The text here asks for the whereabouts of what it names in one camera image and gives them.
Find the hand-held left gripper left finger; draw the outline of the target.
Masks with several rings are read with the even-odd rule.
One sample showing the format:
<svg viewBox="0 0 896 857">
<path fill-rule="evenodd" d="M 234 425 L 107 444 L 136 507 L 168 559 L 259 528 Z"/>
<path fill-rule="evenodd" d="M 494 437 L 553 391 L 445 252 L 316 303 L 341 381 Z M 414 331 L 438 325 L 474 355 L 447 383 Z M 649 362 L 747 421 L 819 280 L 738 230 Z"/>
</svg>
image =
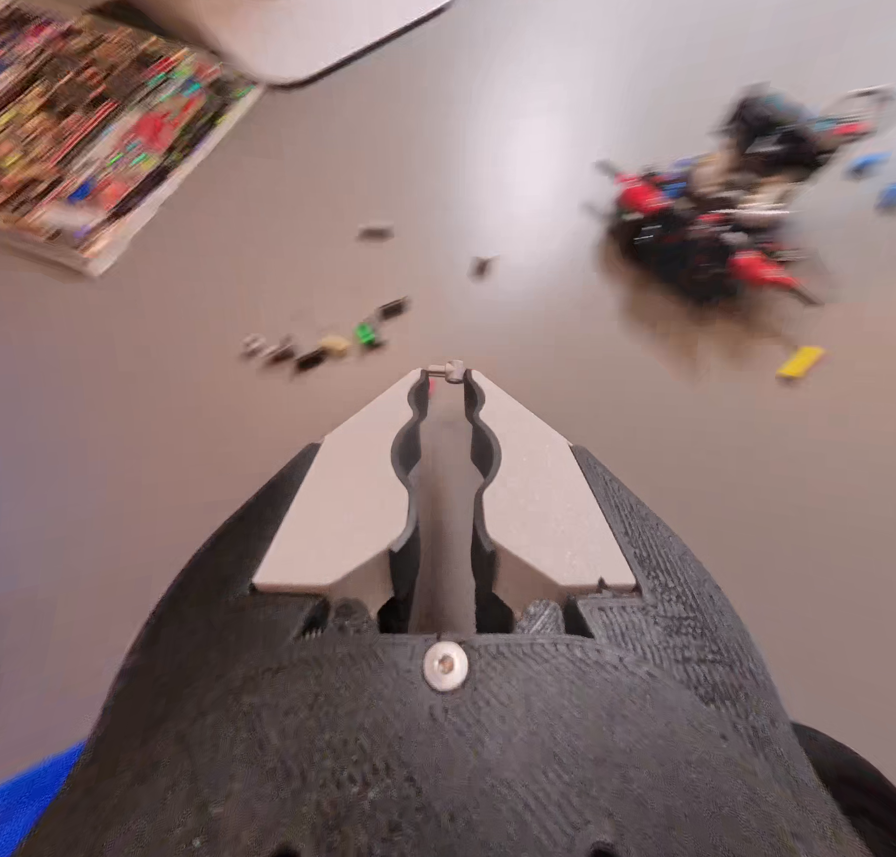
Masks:
<svg viewBox="0 0 896 857">
<path fill-rule="evenodd" d="M 410 496 L 392 447 L 427 376 L 412 369 L 329 432 L 252 578 L 269 594 L 357 600 L 380 609 L 392 596 L 389 551 L 405 531 Z"/>
</svg>

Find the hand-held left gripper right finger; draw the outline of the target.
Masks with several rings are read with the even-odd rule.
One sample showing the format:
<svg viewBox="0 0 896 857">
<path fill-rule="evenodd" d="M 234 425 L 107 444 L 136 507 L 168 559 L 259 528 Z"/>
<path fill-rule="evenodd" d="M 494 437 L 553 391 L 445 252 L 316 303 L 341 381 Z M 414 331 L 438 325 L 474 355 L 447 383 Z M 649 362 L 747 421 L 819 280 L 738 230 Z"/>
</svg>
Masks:
<svg viewBox="0 0 896 857">
<path fill-rule="evenodd" d="M 476 370 L 464 375 L 476 597 L 504 605 L 633 594 L 637 582 L 571 442 Z"/>
</svg>

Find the lego car chassis assembly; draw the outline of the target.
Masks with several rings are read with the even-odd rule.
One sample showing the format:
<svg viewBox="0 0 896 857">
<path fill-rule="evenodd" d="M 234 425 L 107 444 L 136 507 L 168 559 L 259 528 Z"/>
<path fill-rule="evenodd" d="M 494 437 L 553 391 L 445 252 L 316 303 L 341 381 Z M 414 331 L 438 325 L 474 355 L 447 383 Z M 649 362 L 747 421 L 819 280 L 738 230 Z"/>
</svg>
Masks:
<svg viewBox="0 0 896 857">
<path fill-rule="evenodd" d="M 696 306 L 745 290 L 823 302 L 794 267 L 793 205 L 839 155 L 877 135 L 894 86 L 847 91 L 819 111 L 767 84 L 745 90 L 716 130 L 716 150 L 639 172 L 595 163 L 615 188 L 609 235 L 623 258 Z"/>
</svg>

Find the person's left forearm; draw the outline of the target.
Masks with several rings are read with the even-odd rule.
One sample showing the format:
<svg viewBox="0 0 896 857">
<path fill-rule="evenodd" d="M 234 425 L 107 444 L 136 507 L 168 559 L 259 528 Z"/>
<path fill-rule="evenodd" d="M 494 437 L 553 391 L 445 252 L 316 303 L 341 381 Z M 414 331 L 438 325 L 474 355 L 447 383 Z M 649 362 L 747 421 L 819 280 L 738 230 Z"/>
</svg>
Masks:
<svg viewBox="0 0 896 857">
<path fill-rule="evenodd" d="M 813 771 L 874 856 L 895 855 L 895 786 L 857 751 L 812 727 L 792 729 Z"/>
</svg>

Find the yellow lego axle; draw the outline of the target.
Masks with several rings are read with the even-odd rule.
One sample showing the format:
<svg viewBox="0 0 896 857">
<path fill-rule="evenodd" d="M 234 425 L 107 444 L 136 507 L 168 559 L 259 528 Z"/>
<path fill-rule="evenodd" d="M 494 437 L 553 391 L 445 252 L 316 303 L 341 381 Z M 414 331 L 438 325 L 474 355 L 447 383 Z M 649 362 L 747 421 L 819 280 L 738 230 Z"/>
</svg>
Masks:
<svg viewBox="0 0 896 857">
<path fill-rule="evenodd" d="M 803 346 L 797 348 L 794 353 L 778 367 L 775 377 L 778 381 L 801 381 L 821 360 L 824 359 L 825 356 L 826 351 L 821 347 Z"/>
</svg>

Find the blue plastic bin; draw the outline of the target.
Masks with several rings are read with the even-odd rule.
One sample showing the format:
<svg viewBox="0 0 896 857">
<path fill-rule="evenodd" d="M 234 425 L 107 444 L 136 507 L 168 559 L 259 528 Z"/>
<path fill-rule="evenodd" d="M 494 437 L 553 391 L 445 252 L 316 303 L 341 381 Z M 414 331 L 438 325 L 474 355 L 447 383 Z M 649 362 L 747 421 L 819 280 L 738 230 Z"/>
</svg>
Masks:
<svg viewBox="0 0 896 857">
<path fill-rule="evenodd" d="M 48 756 L 1 782 L 1 855 L 10 856 L 61 790 L 86 742 Z"/>
</svg>

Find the colourful sticker sheet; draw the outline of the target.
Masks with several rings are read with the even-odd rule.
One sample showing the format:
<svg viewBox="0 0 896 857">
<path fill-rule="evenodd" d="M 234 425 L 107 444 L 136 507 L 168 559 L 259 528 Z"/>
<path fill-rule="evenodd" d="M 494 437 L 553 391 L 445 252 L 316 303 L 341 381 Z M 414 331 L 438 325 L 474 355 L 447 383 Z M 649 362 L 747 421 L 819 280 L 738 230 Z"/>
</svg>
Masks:
<svg viewBox="0 0 896 857">
<path fill-rule="evenodd" d="M 1 6 L 2 247 L 97 278 L 263 95 L 202 49 Z"/>
</svg>

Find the white book stand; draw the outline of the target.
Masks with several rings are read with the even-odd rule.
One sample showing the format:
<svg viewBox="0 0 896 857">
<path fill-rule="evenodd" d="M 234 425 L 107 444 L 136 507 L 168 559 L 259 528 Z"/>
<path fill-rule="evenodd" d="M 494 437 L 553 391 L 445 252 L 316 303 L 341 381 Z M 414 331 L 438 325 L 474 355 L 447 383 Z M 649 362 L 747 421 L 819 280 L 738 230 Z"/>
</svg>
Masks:
<svg viewBox="0 0 896 857">
<path fill-rule="evenodd" d="M 454 0 L 130 0 L 166 33 L 271 87 L 308 83 Z"/>
</svg>

